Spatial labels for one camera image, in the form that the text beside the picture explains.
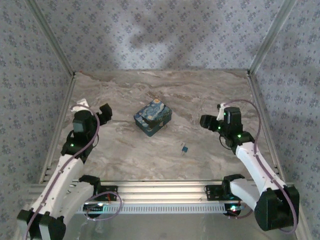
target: marble floor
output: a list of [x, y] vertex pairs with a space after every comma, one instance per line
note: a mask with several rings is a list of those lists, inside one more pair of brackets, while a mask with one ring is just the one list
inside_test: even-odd
[[[119, 71], [77, 73], [70, 106], [86, 98], [97, 112], [109, 103], [110, 122], [99, 131], [82, 174], [101, 180], [221, 180], [231, 174], [249, 173], [240, 160], [219, 143], [219, 136], [201, 128], [201, 115], [217, 115], [217, 104], [232, 99], [253, 100], [245, 71]], [[172, 109], [172, 120], [148, 137], [135, 124], [134, 114], [158, 98]], [[250, 105], [236, 103], [244, 130], [255, 136], [257, 115]], [[52, 164], [56, 165], [62, 145], [72, 128], [68, 111]], [[188, 151], [182, 155], [182, 144]], [[272, 165], [265, 136], [258, 146]]]

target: blue block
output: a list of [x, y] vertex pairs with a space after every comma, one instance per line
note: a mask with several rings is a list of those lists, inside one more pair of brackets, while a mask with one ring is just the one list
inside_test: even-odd
[[172, 116], [172, 110], [159, 99], [154, 99], [134, 116], [135, 124], [149, 137], [153, 136]]
[[188, 148], [186, 147], [186, 146], [184, 146], [183, 148], [182, 148], [182, 152], [187, 152], [188, 151]]

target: black bracket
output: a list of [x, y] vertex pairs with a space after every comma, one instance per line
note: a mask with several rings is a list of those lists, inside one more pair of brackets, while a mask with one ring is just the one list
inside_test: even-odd
[[241, 199], [231, 193], [230, 182], [236, 179], [244, 179], [241, 174], [225, 176], [221, 185], [206, 185], [204, 191], [207, 201], [241, 201]]
[[[49, 212], [45, 214], [38, 213], [29, 229], [31, 239], [42, 240], [62, 240], [66, 233], [66, 225], [63, 217], [54, 218], [49, 216]], [[27, 231], [28, 224], [34, 215], [33, 209], [29, 211], [21, 210], [17, 216], [17, 223], [23, 233]]]
[[[100, 190], [98, 194], [103, 193], [103, 192], [115, 192], [118, 193], [118, 186], [116, 185], [111, 185], [111, 186], [100, 186]], [[98, 196], [94, 199], [95, 201], [101, 201], [101, 202], [108, 202], [109, 200], [111, 202], [117, 201], [117, 196], [113, 194], [106, 194], [102, 196]]]
[[[297, 216], [297, 221], [299, 221], [300, 195], [298, 190], [295, 186], [284, 186], [283, 190], [289, 196]], [[268, 188], [261, 194], [254, 209], [254, 217], [263, 231], [281, 229], [294, 225], [293, 213], [280, 189], [272, 190]]]
[[96, 113], [98, 118], [99, 118], [99, 121], [100, 121], [100, 126], [106, 124], [108, 121], [111, 120], [111, 117], [112, 117], [112, 109], [111, 107], [109, 106], [108, 103], [106, 103], [105, 105], [102, 105], [100, 108], [100, 111], [102, 112], [101, 114], [100, 113]]
[[96, 195], [100, 192], [101, 182], [100, 178], [91, 175], [83, 175], [79, 178], [79, 182], [86, 182], [93, 186], [93, 195]]

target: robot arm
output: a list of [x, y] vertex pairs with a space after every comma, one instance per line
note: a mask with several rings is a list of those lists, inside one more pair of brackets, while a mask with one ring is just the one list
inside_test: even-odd
[[[255, 139], [249, 132], [243, 131], [240, 109], [223, 103], [217, 108], [218, 116], [203, 115], [200, 125], [218, 132], [225, 139], [225, 144], [243, 162], [256, 185], [250, 185], [239, 174], [226, 176], [222, 182], [223, 195], [237, 196], [254, 210], [255, 219], [264, 231], [293, 226], [293, 214], [296, 214], [297, 221], [299, 215], [297, 189], [294, 186], [288, 187], [274, 173], [257, 146], [255, 153]], [[283, 190], [292, 202], [295, 213], [291, 211]]]
[[[86, 108], [89, 105], [85, 99], [77, 104], [73, 109], [76, 112], [72, 121], [73, 130], [62, 147], [58, 165], [50, 181], [30, 210], [21, 210], [17, 216], [22, 234], [28, 232], [33, 240], [62, 240], [67, 224], [81, 205], [102, 191], [98, 177], [83, 175], [72, 191], [68, 192], [72, 181], [83, 169], [88, 155], [94, 148], [91, 142], [97, 132], [98, 123], [100, 126], [104, 125], [112, 116], [108, 104], [100, 107], [102, 113], [96, 113], [99, 121]], [[85, 146], [87, 148], [76, 155]], [[28, 229], [33, 216], [35, 218]]]

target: enclosure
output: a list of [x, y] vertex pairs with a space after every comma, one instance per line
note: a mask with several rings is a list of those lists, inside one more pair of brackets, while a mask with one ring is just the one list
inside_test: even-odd
[[[95, 111], [109, 103], [113, 116], [80, 174], [176, 189], [250, 178], [199, 120], [222, 102], [254, 101], [263, 156], [299, 190], [299, 225], [288, 236], [263, 232], [253, 216], [121, 214], [95, 224], [76, 214], [66, 239], [320, 239], [319, 1], [3, 0], [0, 8], [0, 239], [21, 239], [17, 214], [48, 182], [72, 129], [70, 106], [83, 98]], [[147, 137], [133, 115], [155, 98], [172, 120]], [[254, 135], [257, 114], [236, 105]]]

